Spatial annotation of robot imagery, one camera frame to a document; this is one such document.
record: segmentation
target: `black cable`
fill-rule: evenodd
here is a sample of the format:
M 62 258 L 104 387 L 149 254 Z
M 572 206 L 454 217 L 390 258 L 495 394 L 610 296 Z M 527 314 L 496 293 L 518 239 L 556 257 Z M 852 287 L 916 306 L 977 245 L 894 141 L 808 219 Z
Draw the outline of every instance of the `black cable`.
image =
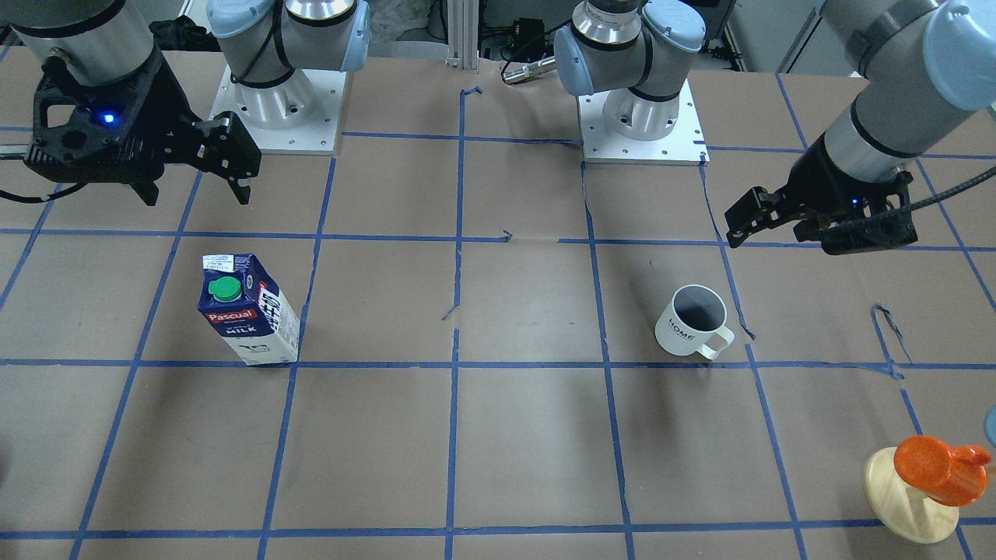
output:
M 961 192 L 964 192 L 964 191 L 968 190 L 969 188 L 972 188 L 973 186 L 975 186 L 975 185 L 977 185 L 979 183 L 982 183 L 982 182 L 985 182 L 985 181 L 991 179 L 994 176 L 996 176 L 996 166 L 990 167 L 988 170 L 983 171 L 982 173 L 980 173 L 978 175 L 975 175 L 974 177 L 966 180 L 965 182 L 963 182 L 963 183 L 961 183 L 961 184 L 959 184 L 957 186 L 951 187 L 951 188 L 949 188 L 949 189 L 947 189 L 944 192 L 941 192 L 939 194 L 934 194 L 933 196 L 930 196 L 929 198 L 924 198 L 923 200 L 921 200 L 919 202 L 914 202 L 913 204 L 907 204 L 906 206 L 901 206 L 899 208 L 896 208 L 895 210 L 889 210 L 889 211 L 883 212 L 881 214 L 875 214 L 874 216 L 868 216 L 868 217 L 865 217 L 865 218 L 860 218 L 860 219 L 856 219 L 856 220 L 847 221 L 847 222 L 844 222 L 844 223 L 841 223 L 841 224 L 838 224 L 838 225 L 835 225 L 835 226 L 832 226 L 832 227 L 825 227 L 825 228 L 821 229 L 820 231 L 818 231 L 817 233 L 819 233 L 819 234 L 822 235 L 822 234 L 827 234 L 827 233 L 844 233 L 844 232 L 848 232 L 848 231 L 854 231 L 856 229 L 862 229 L 862 228 L 867 227 L 869 225 L 873 225 L 873 224 L 879 223 L 881 221 L 892 219 L 892 218 L 897 217 L 897 216 L 906 215 L 906 214 L 911 213 L 914 210 L 919 210 L 920 208 L 925 208 L 927 206 L 930 206 L 931 204 L 936 204 L 937 202 L 940 202 L 942 200 L 946 200 L 946 199 L 954 196 L 955 194 L 959 194 Z
M 547 35 L 550 35 L 551 33 L 557 31 L 558 29 L 564 27 L 565 25 L 567 25 L 569 23 L 571 23 L 571 20 L 564 20 L 560 24 L 555 25 L 554 27 L 551 27 L 547 31 L 544 31 L 543 35 L 537 35 L 536 37 L 533 37 L 529 41 L 526 41 L 525 43 L 523 43 L 523 45 L 521 47 L 519 47 L 518 49 L 516 49 L 515 51 L 513 51 L 512 54 L 509 55 L 508 59 L 506 59 L 505 66 L 503 66 L 502 69 L 501 69 L 501 74 L 500 74 L 501 81 L 504 82 L 506 86 L 515 86 L 515 84 L 509 84 L 508 82 L 505 82 L 505 73 L 508 72 L 508 67 L 512 65 L 512 62 L 515 60 L 515 57 L 517 57 L 520 53 L 522 53 L 522 51 L 526 50 L 526 47 L 532 45 L 537 40 L 539 40 L 539 39 L 545 39 Z
M 50 200 L 58 200 L 65 196 L 69 196 L 74 192 L 77 192 L 81 188 L 87 186 L 87 183 L 78 182 L 73 186 L 65 189 L 58 190 L 52 194 L 46 194 L 45 196 L 21 196 L 20 194 L 14 194 L 13 192 L 7 192 L 6 190 L 0 190 L 0 198 L 5 198 L 14 202 L 20 202 L 22 204 L 44 204 Z
M 277 4 L 273 7 L 273 22 L 270 24 L 270 31 L 266 34 L 266 39 L 263 40 L 263 44 L 260 46 L 259 50 L 256 51 L 256 55 L 253 56 L 252 62 L 249 63 L 249 67 L 242 76 L 236 78 L 235 74 L 231 75 L 232 84 L 239 84 L 245 80 L 246 76 L 252 72 L 252 69 L 256 67 L 256 63 L 259 59 L 263 58 L 263 53 L 266 52 L 266 48 L 270 46 L 270 41 L 273 39 L 273 35 L 277 32 L 277 26 L 280 25 L 280 12 L 284 9 L 283 4 Z

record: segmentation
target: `gray cylinder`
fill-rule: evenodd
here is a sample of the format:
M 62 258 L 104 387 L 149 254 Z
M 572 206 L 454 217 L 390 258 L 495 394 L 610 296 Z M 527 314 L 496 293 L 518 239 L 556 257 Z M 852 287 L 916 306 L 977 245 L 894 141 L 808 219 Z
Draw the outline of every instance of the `gray cylinder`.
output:
M 0 18 L 17 27 L 55 29 L 85 22 L 116 0 L 0 0 Z
M 860 132 L 871 145 L 879 144 L 879 151 L 920 155 L 972 115 L 941 97 L 927 75 L 923 36 L 935 11 L 924 10 L 935 5 L 934 0 L 829 0 L 824 6 L 824 19 L 848 45 L 850 57 L 864 60 L 870 83 L 855 100 L 855 113 Z
M 653 64 L 646 82 L 635 89 L 657 98 L 670 97 L 681 92 L 681 86 L 688 78 L 688 71 L 695 60 L 695 54 L 682 51 L 670 43 L 654 36 Z
M 126 2 L 111 2 L 110 7 L 106 6 L 108 1 L 70 2 L 73 17 L 49 14 L 52 2 L 23 4 L 42 5 L 42 17 L 28 18 L 27 25 L 48 27 L 15 27 L 21 40 L 40 61 L 58 49 L 68 59 L 70 73 L 84 86 L 112 84 L 137 70 L 152 53 L 154 42 L 145 20 L 137 8 Z M 90 9 L 82 10 L 77 4 Z M 24 8 L 21 10 L 20 15 L 24 15 Z M 70 27 L 51 25 L 66 22 L 72 22 Z
M 919 155 L 972 116 L 937 92 L 923 62 L 921 18 L 871 60 L 869 86 L 855 100 L 859 122 L 885 146 Z
M 347 46 L 352 39 L 354 21 L 360 13 L 352 9 L 326 19 L 305 19 L 287 11 L 282 4 L 280 33 L 274 34 L 266 50 L 250 70 L 253 58 L 266 41 L 273 25 L 273 14 L 267 14 L 252 27 L 237 35 L 219 38 L 232 74 L 248 86 L 272 87 L 274 82 L 287 79 L 292 69 L 340 70 L 344 66 Z M 281 61 L 278 45 L 283 47 Z
M 283 7 L 274 6 L 272 9 L 281 10 Z M 273 14 L 271 12 L 238 35 L 218 38 L 218 45 L 225 54 L 225 60 L 228 61 L 228 67 L 233 76 L 244 82 L 264 85 L 290 76 L 291 69 L 285 67 L 280 61 L 280 57 L 277 56 L 274 39 L 270 39 L 270 43 L 266 46 L 259 60 L 246 74 L 259 48 L 266 41 L 266 36 L 272 25 Z

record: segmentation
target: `orange cap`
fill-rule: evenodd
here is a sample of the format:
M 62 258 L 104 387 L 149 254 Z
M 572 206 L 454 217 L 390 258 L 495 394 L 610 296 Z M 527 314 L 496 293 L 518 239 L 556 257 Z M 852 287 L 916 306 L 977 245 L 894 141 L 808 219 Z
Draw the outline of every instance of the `orange cap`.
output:
M 979 445 L 951 447 L 929 435 L 916 435 L 895 450 L 893 464 L 904 482 L 941 505 L 961 507 L 986 489 L 985 465 L 992 455 Z

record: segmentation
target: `white mounting plate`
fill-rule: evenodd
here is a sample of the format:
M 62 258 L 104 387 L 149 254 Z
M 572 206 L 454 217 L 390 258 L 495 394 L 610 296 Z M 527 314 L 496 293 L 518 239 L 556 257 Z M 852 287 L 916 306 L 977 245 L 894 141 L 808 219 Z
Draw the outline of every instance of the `white mounting plate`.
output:
M 305 70 L 304 73 L 311 80 L 318 104 L 300 125 L 288 129 L 261 129 L 242 121 L 263 153 L 335 155 L 338 152 L 348 73 L 329 70 Z M 231 71 L 225 67 L 218 95 L 211 106 L 212 116 L 222 111 L 241 115 L 230 76 Z
M 702 125 L 686 80 L 681 86 L 681 112 L 671 134 L 660 140 L 633 140 L 606 126 L 602 107 L 609 92 L 578 98 L 581 138 L 585 161 L 589 163 L 653 163 L 660 165 L 699 165 L 709 161 Z

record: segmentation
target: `blue tape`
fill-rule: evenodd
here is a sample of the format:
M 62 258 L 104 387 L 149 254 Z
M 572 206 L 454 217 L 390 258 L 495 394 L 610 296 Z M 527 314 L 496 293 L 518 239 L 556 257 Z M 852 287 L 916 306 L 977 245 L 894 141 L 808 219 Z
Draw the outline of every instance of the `blue tape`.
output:
M 152 303 L 148 309 L 148 315 L 145 317 L 145 324 L 141 329 L 141 336 L 138 337 L 138 346 L 134 351 L 134 358 L 132 360 L 132 365 L 130 370 L 128 370 L 127 378 L 124 381 L 124 388 L 122 389 L 121 398 L 118 401 L 118 409 L 115 411 L 115 418 L 111 424 L 111 431 L 108 433 L 107 442 L 104 445 L 104 453 L 101 456 L 101 462 L 97 467 L 97 474 L 94 476 L 94 484 L 90 490 L 90 496 L 87 498 L 87 505 L 83 511 L 83 517 L 80 519 L 80 531 L 84 532 L 90 525 L 90 518 L 94 514 L 94 506 L 97 505 L 97 496 L 101 492 L 101 486 L 104 484 L 104 475 L 108 469 L 108 463 L 111 461 L 111 452 L 114 450 L 115 442 L 118 439 L 118 431 L 121 428 L 122 419 L 125 416 L 125 407 L 127 406 L 128 397 L 131 395 L 131 386 L 134 384 L 134 377 L 138 371 L 138 361 L 141 359 L 141 354 L 145 350 L 145 343 L 148 341 L 148 334 L 152 330 L 152 321 L 155 319 L 155 312 L 159 308 L 159 302 L 162 300 L 162 292 L 165 290 L 166 281 L 169 279 L 169 272 L 172 270 L 173 260 L 176 258 L 176 250 L 179 248 L 180 240 L 182 237 L 180 233 L 186 226 L 187 219 L 190 217 L 190 210 L 193 208 L 194 198 L 197 197 L 197 189 L 200 188 L 200 181 L 204 174 L 199 171 L 197 177 L 193 181 L 193 186 L 190 188 L 190 195 L 187 197 L 186 205 L 183 207 L 183 215 L 180 217 L 179 225 L 176 226 L 176 233 L 173 237 L 172 247 L 169 249 L 169 255 L 166 257 L 166 263 L 162 268 L 162 274 L 159 276 L 159 284 L 155 288 L 155 295 L 152 297 Z M 83 538 L 78 537 L 73 542 L 73 549 L 70 552 L 70 560 L 77 560 L 80 557 L 80 549 L 83 546 Z
M 923 428 L 920 427 L 920 419 L 916 417 L 916 411 L 913 409 L 913 401 L 909 398 L 909 393 L 906 392 L 906 388 L 900 388 L 899 393 L 902 395 L 902 402 L 906 405 L 909 419 L 913 422 L 913 429 L 916 430 L 917 435 L 923 435 Z
M 456 509 L 456 419 L 460 389 L 460 329 L 453 329 L 453 362 L 450 367 L 449 389 L 449 441 L 446 448 L 446 542 L 443 558 L 453 558 L 453 526 Z
M 712 202 L 709 200 L 709 183 L 705 176 L 705 156 L 701 158 L 701 161 L 698 164 L 698 175 L 702 179 L 702 193 L 705 196 L 705 207 L 709 210 L 709 219 L 712 221 L 712 230 L 716 232 L 716 242 L 719 246 L 719 254 L 723 257 L 723 268 L 726 269 L 726 280 L 730 284 L 730 294 L 733 296 L 733 307 L 737 310 L 737 316 L 740 318 L 740 328 L 744 330 L 744 333 L 746 333 L 751 340 L 757 340 L 757 335 L 755 335 L 754 332 L 747 327 L 747 318 L 744 316 L 743 307 L 740 305 L 740 294 L 737 293 L 737 282 L 733 278 L 733 267 L 730 266 L 730 257 L 726 254 L 726 243 L 723 242 L 723 236 L 719 233 L 719 226 L 716 224 L 716 216 L 712 213 Z
M 298 382 L 298 368 L 291 368 L 287 378 L 287 395 L 284 399 L 284 413 L 280 419 L 280 432 L 277 436 L 277 453 L 273 459 L 273 473 L 270 475 L 270 489 L 266 495 L 266 509 L 263 513 L 263 529 L 259 536 L 259 546 L 256 549 L 257 560 L 266 558 L 269 544 L 270 527 L 273 525 L 273 510 L 277 504 L 277 488 L 280 485 L 280 473 L 284 465 L 284 450 L 287 448 L 287 432 L 291 424 L 291 410 L 294 407 L 294 389 Z
M 465 140 L 469 141 L 491 141 L 491 142 L 501 142 L 501 143 L 553 143 L 561 145 L 581 145 L 580 140 L 569 140 L 569 139 L 505 139 L 499 137 L 464 137 Z
M 411 139 L 411 140 L 459 140 L 453 135 L 408 135 L 404 133 L 357 133 L 344 132 L 344 137 L 359 137 L 367 139 Z
M 806 141 L 806 135 L 803 134 L 803 128 L 799 125 L 799 117 L 796 115 L 796 110 L 792 107 L 792 101 L 789 100 L 789 92 L 785 90 L 785 83 L 782 82 L 782 77 L 778 74 L 775 75 L 775 80 L 778 81 L 778 89 L 782 91 L 782 98 L 785 100 L 785 106 L 789 108 L 789 115 L 792 116 L 792 123 L 796 126 L 796 133 L 799 134 L 799 141 L 803 143 L 805 149 L 809 149 L 809 143 Z
M 127 368 L 132 360 L 65 360 L 30 359 L 30 358 L 0 358 L 0 366 L 69 366 L 75 368 Z
M 962 517 L 958 520 L 958 524 L 966 526 L 996 525 L 996 517 Z
M 905 370 L 996 370 L 996 364 L 896 364 Z
M 871 323 L 874 325 L 874 333 L 878 337 L 878 345 L 881 347 L 881 353 L 885 357 L 885 366 L 888 368 L 888 374 L 896 379 L 902 379 L 901 374 L 895 370 L 895 361 L 888 353 L 888 346 L 885 345 L 885 336 L 881 331 L 881 326 L 878 324 L 878 314 L 875 311 L 877 311 L 877 307 L 872 307 Z
M 585 163 L 581 162 L 581 190 L 587 193 L 587 174 Z M 599 272 L 599 252 L 595 237 L 595 222 L 592 213 L 585 203 L 585 220 L 588 224 L 589 252 L 592 258 L 592 276 L 595 280 L 595 307 L 599 317 L 599 338 L 602 342 L 602 366 L 606 379 L 606 398 L 609 404 L 609 426 L 613 435 L 613 453 L 616 457 L 616 479 L 619 484 L 620 505 L 622 508 L 622 526 L 625 534 L 627 560 L 634 560 L 636 549 L 632 540 L 632 521 L 629 517 L 629 505 L 625 496 L 625 469 L 623 467 L 623 446 L 620 443 L 619 417 L 616 414 L 616 390 L 613 386 L 612 360 L 609 356 L 609 332 L 606 326 L 605 301 L 602 297 L 602 275 Z
M 996 155 L 963 155 L 957 153 L 922 153 L 919 157 L 927 159 L 996 159 Z
M 975 560 L 972 551 L 968 549 L 968 541 L 965 540 L 965 533 L 962 532 L 961 527 L 955 527 L 954 532 L 958 535 L 958 543 L 961 544 L 961 552 L 964 553 L 965 560 Z
M 754 386 L 757 388 L 757 396 L 761 401 L 761 412 L 764 413 L 764 423 L 768 427 L 768 437 L 771 439 L 771 448 L 775 453 L 775 464 L 778 465 L 778 476 L 782 480 L 782 490 L 785 492 L 785 503 L 789 508 L 789 518 L 792 520 L 792 530 L 796 534 L 796 545 L 799 547 L 799 557 L 808 560 L 806 553 L 806 543 L 803 542 L 803 532 L 799 524 L 799 515 L 796 512 L 796 503 L 792 499 L 792 488 L 789 486 L 789 474 L 785 469 L 785 461 L 782 459 L 782 447 L 778 443 L 778 434 L 775 432 L 775 421 L 771 416 L 771 407 L 768 405 L 768 396 L 764 392 L 764 383 L 761 381 L 761 371 L 757 367 L 754 359 L 754 349 L 748 344 L 747 359 L 751 364 L 751 371 L 754 373 Z
M 833 519 L 822 521 L 800 521 L 801 529 L 852 529 L 860 527 L 884 527 L 878 519 Z
M 318 227 L 312 236 L 315 239 L 315 246 L 312 250 L 312 271 L 308 280 L 308 295 L 305 297 L 304 306 L 301 308 L 301 331 L 298 338 L 298 349 L 304 347 L 305 335 L 307 334 L 308 313 L 311 310 L 312 295 L 315 293 L 315 277 L 318 274 L 318 266 L 322 255 L 322 231 L 325 229 L 325 221 L 329 215 L 329 201 L 332 199 L 333 183 L 336 178 L 336 159 L 333 157 L 329 162 L 329 172 L 325 180 L 325 194 L 322 198 L 322 209 L 319 212 Z M 280 434 L 277 437 L 277 452 L 273 459 L 273 473 L 270 477 L 270 490 L 267 493 L 266 509 L 263 513 L 262 535 L 259 537 L 259 547 L 256 551 L 256 558 L 263 560 L 266 558 L 266 549 L 269 543 L 270 528 L 273 526 L 273 510 L 277 504 L 277 489 L 280 485 L 280 473 L 284 465 L 284 451 L 287 448 L 287 431 L 291 424 L 291 410 L 294 408 L 294 389 L 297 387 L 298 369 L 300 365 L 291 366 L 291 373 L 287 378 L 287 397 L 284 401 L 284 413 L 280 420 Z
M 59 192 L 63 187 L 62 183 L 56 185 L 55 191 Z M 17 260 L 17 264 L 14 265 L 14 270 L 10 274 L 10 278 L 7 279 L 7 285 L 4 286 L 3 292 L 0 292 L 0 311 L 3 311 L 4 304 L 7 303 L 7 297 L 10 296 L 11 290 L 14 289 L 14 283 L 17 282 L 18 276 L 21 275 L 21 270 L 24 269 L 24 263 L 28 262 L 28 255 L 31 254 L 31 250 L 35 248 L 35 241 L 38 240 L 38 235 L 42 231 L 42 227 L 45 225 L 45 220 L 49 217 L 49 212 L 52 211 L 52 203 L 54 200 L 49 200 L 45 203 L 45 209 L 38 216 L 38 221 L 35 222 L 35 227 L 31 230 L 31 235 L 28 237 L 28 242 L 24 244 L 24 250 L 21 251 L 21 258 Z
M 927 183 L 927 187 L 930 189 L 930 194 L 936 196 L 937 191 L 934 189 L 933 181 L 930 180 L 930 175 L 927 174 L 927 170 L 923 168 L 923 162 L 918 159 L 916 161 L 916 166 L 919 167 L 920 174 L 923 175 L 923 180 Z M 968 261 L 968 266 L 972 269 L 972 274 L 975 274 L 975 279 L 978 280 L 979 286 L 982 288 L 982 292 L 985 294 L 986 299 L 989 300 L 989 306 L 996 311 L 996 300 L 993 299 L 992 292 L 989 291 L 989 286 L 986 285 L 986 281 L 982 278 L 982 274 L 979 273 L 978 267 L 975 266 L 975 260 L 972 259 L 972 255 L 965 250 L 965 243 L 961 240 L 961 235 L 958 234 L 958 229 L 954 226 L 954 221 L 951 220 L 951 216 L 947 213 L 944 203 L 937 202 L 937 207 L 940 208 L 941 213 L 944 214 L 944 220 L 947 221 L 948 227 L 951 228 L 954 240 L 958 243 L 958 247 L 961 248 L 961 252 L 965 255 L 965 259 Z
M 758 151 L 758 152 L 768 152 L 768 153 L 806 153 L 804 149 L 798 149 L 797 147 L 755 147 L 755 146 L 741 146 L 741 145 L 708 145 L 709 149 L 714 149 L 716 151 Z

